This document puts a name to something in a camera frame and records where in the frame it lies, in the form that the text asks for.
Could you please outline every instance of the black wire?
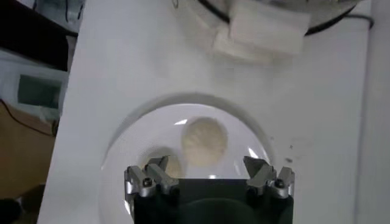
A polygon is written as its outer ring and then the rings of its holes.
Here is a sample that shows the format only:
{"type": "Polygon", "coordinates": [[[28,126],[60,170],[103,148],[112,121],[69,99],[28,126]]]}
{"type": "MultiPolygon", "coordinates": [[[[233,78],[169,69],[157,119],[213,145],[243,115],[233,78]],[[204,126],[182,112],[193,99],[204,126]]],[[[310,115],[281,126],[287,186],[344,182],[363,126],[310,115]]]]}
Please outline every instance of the black wire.
{"type": "Polygon", "coordinates": [[[230,18],[227,14],[217,9],[217,7],[213,6],[208,0],[198,0],[206,9],[208,9],[212,14],[217,16],[220,20],[225,23],[230,23],[230,18]]]}
{"type": "Polygon", "coordinates": [[[366,15],[362,15],[362,14],[349,14],[349,15],[346,16],[346,18],[350,18],[350,19],[365,19],[365,20],[367,20],[370,23],[369,29],[372,29],[373,26],[375,25],[375,20],[372,17],[366,16],[366,15]]]}
{"type": "Polygon", "coordinates": [[[82,13],[82,11],[83,11],[83,7],[84,7],[84,4],[81,4],[80,10],[79,10],[79,14],[78,14],[78,16],[77,16],[77,19],[80,19],[81,13],[82,13]]]}
{"type": "Polygon", "coordinates": [[[68,0],[65,0],[65,20],[68,23],[68,0]]]}
{"type": "MultiPolygon", "coordinates": [[[[214,16],[217,16],[220,20],[223,22],[229,24],[230,18],[228,14],[220,11],[217,9],[213,4],[211,4],[208,0],[198,0],[199,3],[201,3],[206,9],[208,9],[214,16]]],[[[352,7],[345,11],[343,14],[337,16],[336,18],[333,18],[325,23],[322,23],[318,26],[310,27],[305,34],[305,36],[309,36],[315,33],[322,32],[324,30],[329,29],[331,26],[335,25],[336,23],[340,22],[343,18],[358,18],[358,19],[366,19],[370,22],[370,29],[374,26],[374,19],[372,19],[369,16],[366,15],[360,15],[360,14],[349,14],[355,7],[352,7]]]]}
{"type": "Polygon", "coordinates": [[[38,133],[41,133],[41,134],[43,134],[43,135],[53,137],[52,134],[45,133],[45,132],[43,132],[43,131],[41,131],[41,130],[38,130],[38,129],[36,129],[36,128],[33,128],[33,127],[31,127],[31,126],[28,126],[28,125],[22,123],[22,122],[19,121],[16,117],[13,116],[13,114],[11,113],[11,111],[10,111],[10,109],[8,108],[7,104],[6,104],[2,99],[0,99],[0,103],[4,106],[5,110],[6,110],[6,111],[8,112],[8,114],[9,114],[9,116],[10,116],[14,121],[16,121],[17,123],[19,123],[20,125],[25,126],[26,128],[31,129],[31,130],[33,130],[33,131],[36,131],[36,132],[38,132],[38,133]]]}

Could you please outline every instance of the dough ball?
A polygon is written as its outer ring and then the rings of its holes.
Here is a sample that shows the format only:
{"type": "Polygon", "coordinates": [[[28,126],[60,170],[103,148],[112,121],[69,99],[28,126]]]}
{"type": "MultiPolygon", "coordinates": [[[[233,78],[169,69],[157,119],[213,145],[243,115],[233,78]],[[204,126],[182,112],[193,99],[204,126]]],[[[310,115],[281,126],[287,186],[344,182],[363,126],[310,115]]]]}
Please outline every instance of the dough ball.
{"type": "Polygon", "coordinates": [[[188,162],[195,166],[217,163],[227,148],[225,130],[211,118],[189,124],[182,136],[182,148],[188,162]]]}

